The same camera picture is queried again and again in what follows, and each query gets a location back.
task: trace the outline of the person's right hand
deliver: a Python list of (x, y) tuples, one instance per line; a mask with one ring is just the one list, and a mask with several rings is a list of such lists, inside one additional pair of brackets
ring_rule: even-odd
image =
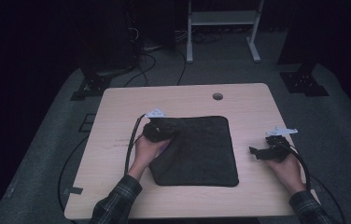
[(292, 195), (299, 191), (306, 190), (301, 179), (301, 166), (294, 155), (289, 154), (282, 162), (265, 161), (274, 171), (280, 182)]

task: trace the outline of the sleeve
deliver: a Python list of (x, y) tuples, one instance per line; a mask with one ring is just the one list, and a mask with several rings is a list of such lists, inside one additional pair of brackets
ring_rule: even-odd
[(292, 195), (289, 204), (302, 224), (332, 223), (321, 204), (306, 190)]
[(143, 188), (137, 180), (125, 175), (116, 187), (94, 206), (90, 224), (127, 223), (134, 200)]

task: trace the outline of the light wood tabletop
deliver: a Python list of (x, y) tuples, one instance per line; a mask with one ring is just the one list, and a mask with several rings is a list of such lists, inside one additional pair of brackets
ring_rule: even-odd
[[(215, 100), (214, 93), (222, 94), (223, 99)], [(228, 119), (240, 183), (234, 188), (160, 187), (146, 169), (140, 182), (143, 191), (130, 218), (293, 215), (286, 189), (269, 167), (249, 152), (248, 147), (268, 147), (265, 132), (275, 126), (286, 127), (269, 88), (257, 83), (106, 90), (74, 183), (74, 188), (83, 190), (70, 194), (64, 212), (67, 218), (91, 218), (95, 204), (123, 177), (136, 120), (156, 108), (168, 118)], [(149, 119), (142, 119), (137, 134), (147, 122)], [(292, 144), (289, 135), (285, 137)]]

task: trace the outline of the hand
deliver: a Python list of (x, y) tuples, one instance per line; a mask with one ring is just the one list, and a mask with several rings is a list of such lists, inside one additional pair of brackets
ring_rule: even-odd
[(144, 135), (140, 135), (135, 142), (135, 157), (132, 167), (129, 169), (128, 175), (140, 180), (146, 168), (155, 159), (159, 151), (166, 148), (171, 139), (161, 142), (151, 142)]
[(291, 195), (306, 190), (301, 179), (301, 166), (294, 155), (289, 154), (286, 159), (280, 163), (275, 161), (265, 162), (272, 168), (277, 178)]

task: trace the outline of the black controller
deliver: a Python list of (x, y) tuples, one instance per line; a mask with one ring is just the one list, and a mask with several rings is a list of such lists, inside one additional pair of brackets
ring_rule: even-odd
[(143, 135), (151, 142), (160, 142), (171, 139), (179, 133), (179, 129), (163, 118), (150, 119), (144, 126)]
[(289, 154), (290, 144), (284, 136), (269, 136), (266, 137), (266, 142), (269, 144), (267, 149), (249, 148), (251, 154), (255, 155), (257, 160), (281, 162)]

